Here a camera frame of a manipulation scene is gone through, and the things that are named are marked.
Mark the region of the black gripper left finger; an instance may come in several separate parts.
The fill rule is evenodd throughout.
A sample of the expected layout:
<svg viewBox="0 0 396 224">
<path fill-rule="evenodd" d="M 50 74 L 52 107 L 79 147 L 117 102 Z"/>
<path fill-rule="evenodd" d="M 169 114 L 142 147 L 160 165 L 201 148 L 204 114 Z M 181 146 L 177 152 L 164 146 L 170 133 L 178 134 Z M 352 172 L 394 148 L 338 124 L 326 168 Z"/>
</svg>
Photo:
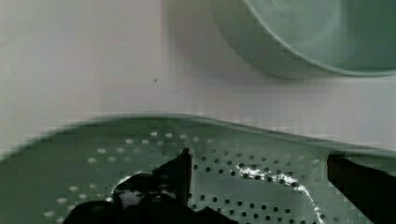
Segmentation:
<svg viewBox="0 0 396 224">
<path fill-rule="evenodd" d="M 64 224 L 239 224 L 205 207 L 188 207 L 191 154 L 185 147 L 172 160 L 118 183 L 107 200 L 77 205 Z"/>
</svg>

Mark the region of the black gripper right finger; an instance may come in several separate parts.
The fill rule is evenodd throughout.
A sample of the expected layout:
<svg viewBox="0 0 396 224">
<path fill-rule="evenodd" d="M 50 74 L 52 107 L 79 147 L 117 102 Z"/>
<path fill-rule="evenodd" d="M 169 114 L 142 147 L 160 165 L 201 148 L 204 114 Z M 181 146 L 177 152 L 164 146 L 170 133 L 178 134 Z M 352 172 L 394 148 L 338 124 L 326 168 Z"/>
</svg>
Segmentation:
<svg viewBox="0 0 396 224">
<path fill-rule="evenodd" d="M 327 159 L 328 180 L 374 224 L 396 223 L 396 180 L 339 155 Z"/>
</svg>

